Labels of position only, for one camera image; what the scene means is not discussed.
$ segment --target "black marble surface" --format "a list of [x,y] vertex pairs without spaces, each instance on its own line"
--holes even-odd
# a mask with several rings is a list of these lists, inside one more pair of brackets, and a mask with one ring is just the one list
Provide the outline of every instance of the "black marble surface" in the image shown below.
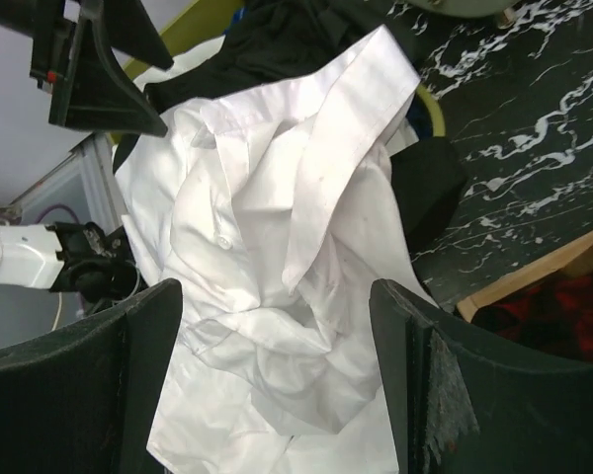
[[593,0],[460,21],[397,5],[432,51],[422,70],[469,172],[446,233],[414,266],[451,310],[593,229]]

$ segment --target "red plaid cloth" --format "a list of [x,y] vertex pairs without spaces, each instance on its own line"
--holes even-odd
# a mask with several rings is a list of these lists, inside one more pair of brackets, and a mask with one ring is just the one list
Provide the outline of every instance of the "red plaid cloth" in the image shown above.
[[472,324],[528,348],[593,362],[593,275],[518,291],[479,309]]

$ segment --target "shirt button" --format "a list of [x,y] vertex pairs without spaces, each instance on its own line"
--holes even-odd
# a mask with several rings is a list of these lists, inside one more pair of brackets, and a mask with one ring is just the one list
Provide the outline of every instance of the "shirt button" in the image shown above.
[[233,243],[227,237],[223,235],[217,236],[217,245],[224,250],[230,250],[233,248]]

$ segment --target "white shirt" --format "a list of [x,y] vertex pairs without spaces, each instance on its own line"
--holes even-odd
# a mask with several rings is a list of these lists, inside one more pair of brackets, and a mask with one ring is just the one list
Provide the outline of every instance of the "white shirt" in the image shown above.
[[117,172],[145,280],[183,285],[148,447],[175,474],[394,470],[368,303],[380,277],[428,299],[385,148],[417,84],[381,27],[312,75],[168,111]]

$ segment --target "white wall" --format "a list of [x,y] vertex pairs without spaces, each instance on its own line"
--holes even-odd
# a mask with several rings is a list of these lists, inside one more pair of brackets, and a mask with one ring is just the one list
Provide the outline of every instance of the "white wall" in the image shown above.
[[[158,29],[191,0],[143,0]],[[50,96],[29,78],[32,41],[0,28],[0,201],[19,196],[65,159],[85,133],[46,121]]]

